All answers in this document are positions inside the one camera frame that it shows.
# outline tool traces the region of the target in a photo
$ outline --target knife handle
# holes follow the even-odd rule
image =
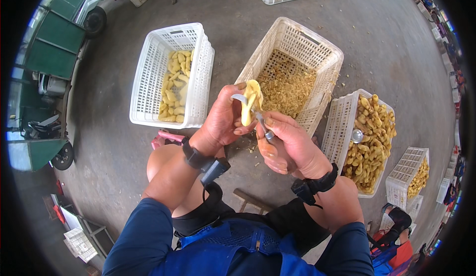
[[[283,140],[278,138],[272,130],[268,131],[265,134],[265,137],[266,137],[266,140],[268,140],[268,143],[276,147],[277,155],[285,159],[286,162],[288,163],[288,173],[291,174],[294,171],[296,171],[298,166],[296,165],[295,161],[289,156],[288,152],[284,148]]]

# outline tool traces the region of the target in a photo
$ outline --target foot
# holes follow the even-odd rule
[[[319,142],[318,142],[318,137],[312,137],[311,138],[311,141],[314,143],[314,145],[316,145],[319,149],[321,148],[321,146],[319,145]]]
[[[393,205],[390,203],[387,203],[383,208],[382,208],[382,213],[390,213],[392,211]]]

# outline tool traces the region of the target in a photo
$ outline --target tire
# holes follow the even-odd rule
[[[74,160],[74,149],[73,145],[70,142],[66,142],[63,148],[56,154],[55,157],[51,160],[53,166],[60,170],[64,171],[71,166]]]
[[[83,24],[86,30],[86,38],[89,40],[97,38],[106,28],[107,19],[106,12],[102,7],[96,6],[89,11]]]

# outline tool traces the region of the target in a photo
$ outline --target wrist strap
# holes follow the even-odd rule
[[[303,202],[308,205],[314,205],[316,199],[314,195],[320,192],[330,190],[336,184],[338,167],[336,163],[332,163],[332,171],[325,174],[319,179],[296,179],[291,186],[291,190]]]
[[[187,165],[194,169],[202,170],[204,166],[209,166],[209,163],[215,160],[214,157],[203,156],[197,149],[190,147],[188,140],[190,140],[189,137],[184,137],[182,139],[182,150],[185,154],[185,162]]]

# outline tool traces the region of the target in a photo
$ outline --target peeling knife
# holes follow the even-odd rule
[[[241,101],[242,103],[244,103],[245,105],[248,104],[248,99],[246,98],[246,96],[244,95],[241,95],[241,94],[233,94],[231,96],[232,99],[235,99],[235,100],[239,100]],[[284,148],[284,142],[283,140],[281,140],[280,138],[278,138],[274,132],[272,130],[268,130],[266,127],[265,127],[265,123],[264,123],[264,118],[263,118],[263,115],[261,114],[260,111],[256,110],[254,107],[251,108],[251,111],[255,114],[256,116],[256,119],[258,119],[259,121],[259,124],[261,124],[264,132],[265,132],[265,138],[266,140],[268,141],[268,143],[270,143],[271,145],[273,145],[274,147],[276,147],[277,149],[277,155],[279,157],[282,157],[283,159],[286,160],[286,162],[288,163],[288,173],[292,173],[294,172],[296,169],[297,169],[297,165],[296,163],[294,162],[294,160],[289,156],[288,152],[286,151],[286,149]]]

